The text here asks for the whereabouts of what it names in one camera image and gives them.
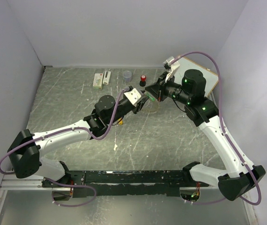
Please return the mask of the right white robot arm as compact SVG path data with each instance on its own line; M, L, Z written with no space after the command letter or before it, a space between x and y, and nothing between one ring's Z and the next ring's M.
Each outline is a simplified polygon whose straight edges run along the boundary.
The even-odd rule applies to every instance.
M257 188L266 171L263 166L255 165L237 146L219 117L217 106L205 97L206 79L203 73L189 69L185 71L181 84L174 80L164 72L157 82L146 86L145 90L159 102L171 98L184 104L187 117L208 137L225 165L225 169L220 170L199 162L191 163L184 167L183 183L191 187L199 181L218 187L230 201Z

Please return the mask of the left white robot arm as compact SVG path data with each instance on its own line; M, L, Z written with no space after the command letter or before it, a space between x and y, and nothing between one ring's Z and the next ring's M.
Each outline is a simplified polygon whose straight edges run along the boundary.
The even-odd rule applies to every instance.
M121 95L121 100L104 95L90 115L65 127L34 134L28 129L19 132L8 149L16 177L23 179L39 175L54 180L59 187L67 186L71 176L66 172L65 164L47 159L45 155L72 143L103 140L114 123L129 112L138 113L149 99L146 96L136 97L132 93L129 96L135 100L134 104L125 94Z

